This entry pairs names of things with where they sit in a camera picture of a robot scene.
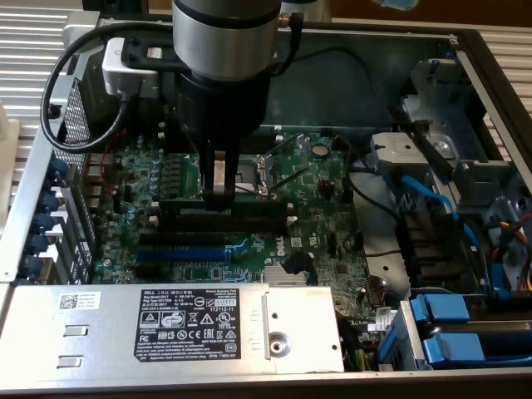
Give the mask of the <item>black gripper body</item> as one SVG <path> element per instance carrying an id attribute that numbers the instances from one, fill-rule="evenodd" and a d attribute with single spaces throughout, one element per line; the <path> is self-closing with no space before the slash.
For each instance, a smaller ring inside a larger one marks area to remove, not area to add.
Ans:
<path id="1" fill-rule="evenodd" d="M 177 114 L 183 131 L 205 140 L 240 139 L 264 121 L 271 76 L 214 81 L 190 72 L 177 76 Z"/>

